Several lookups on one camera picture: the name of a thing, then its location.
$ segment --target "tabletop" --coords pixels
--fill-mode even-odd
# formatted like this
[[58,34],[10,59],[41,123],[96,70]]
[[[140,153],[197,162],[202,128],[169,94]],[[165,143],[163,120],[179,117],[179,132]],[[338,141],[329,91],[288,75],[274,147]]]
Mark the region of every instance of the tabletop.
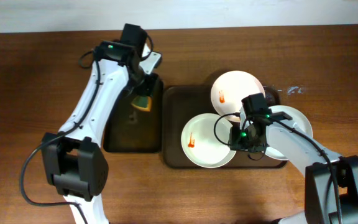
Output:
[[[56,133],[90,76],[80,55],[121,31],[0,34],[0,223],[74,223],[69,207],[33,207],[19,172],[45,132]],[[166,87],[201,85],[230,70],[272,86],[302,111],[314,138],[358,155],[358,25],[150,30],[163,53]],[[291,164],[279,170],[176,170],[160,154],[110,154],[103,190],[112,223],[263,223],[303,210],[305,183]],[[59,202],[41,155],[25,176],[29,197]]]

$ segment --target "wood grain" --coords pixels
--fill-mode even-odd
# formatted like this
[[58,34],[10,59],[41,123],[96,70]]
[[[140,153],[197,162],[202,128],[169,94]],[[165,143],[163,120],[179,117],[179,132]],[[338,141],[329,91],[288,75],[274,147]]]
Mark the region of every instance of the wood grain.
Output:
[[[358,25],[151,30],[166,86],[211,82],[244,70],[280,91],[282,104],[310,119],[314,137],[358,155]],[[0,223],[73,223],[68,207],[26,204],[18,177],[44,132],[56,132],[77,104],[90,71],[78,57],[118,31],[0,34]],[[288,92],[298,86],[301,91]],[[173,170],[158,154],[108,154],[103,191],[112,223],[262,223],[303,210],[304,179],[281,170]],[[30,198],[61,201],[30,163]]]

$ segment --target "wooden table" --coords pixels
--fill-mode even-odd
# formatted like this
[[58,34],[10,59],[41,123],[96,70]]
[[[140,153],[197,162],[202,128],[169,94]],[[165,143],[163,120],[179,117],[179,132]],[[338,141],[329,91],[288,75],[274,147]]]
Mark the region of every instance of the wooden table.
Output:
[[[25,158],[77,104],[90,71],[78,57],[119,31],[0,34],[0,223],[73,223],[68,207],[28,205],[19,193]],[[358,155],[358,26],[151,30],[166,86],[199,85],[244,70],[310,119],[314,138]],[[104,211],[113,223],[262,223],[303,210],[304,179],[281,170],[174,170],[158,154],[108,154]],[[62,201],[41,155],[25,187]]]

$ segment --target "ketchup stain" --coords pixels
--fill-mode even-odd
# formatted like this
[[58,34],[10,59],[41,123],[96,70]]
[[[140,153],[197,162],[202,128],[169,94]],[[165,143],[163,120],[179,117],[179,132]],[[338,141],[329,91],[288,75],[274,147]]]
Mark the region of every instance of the ketchup stain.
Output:
[[193,139],[193,133],[190,133],[190,142],[187,145],[188,147],[194,147],[196,140]]
[[224,103],[223,90],[219,91],[219,102]]

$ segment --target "round plate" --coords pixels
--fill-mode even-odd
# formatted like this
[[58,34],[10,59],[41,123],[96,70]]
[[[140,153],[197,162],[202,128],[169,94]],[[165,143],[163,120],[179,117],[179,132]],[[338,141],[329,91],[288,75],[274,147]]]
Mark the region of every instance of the round plate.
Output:
[[[301,111],[298,111],[297,109],[292,108],[290,106],[283,105],[271,106],[270,109],[272,109],[273,113],[281,111],[286,112],[292,117],[292,119],[297,123],[297,125],[302,131],[304,131],[310,137],[313,137],[313,130],[311,128],[311,124],[308,118]],[[272,147],[268,147],[266,149],[266,156],[282,161],[288,160],[281,152]]]
[[[242,71],[231,71],[221,75],[212,86],[211,102],[219,115],[240,112],[241,100],[245,97],[263,93],[262,84],[253,75]],[[236,116],[225,117],[233,122],[240,122]]]
[[[181,132],[183,151],[196,165],[217,168],[227,164],[236,153],[215,138],[213,128],[218,118],[217,114],[200,114],[189,120]],[[223,142],[228,142],[231,126],[226,119],[216,125],[216,134]]]

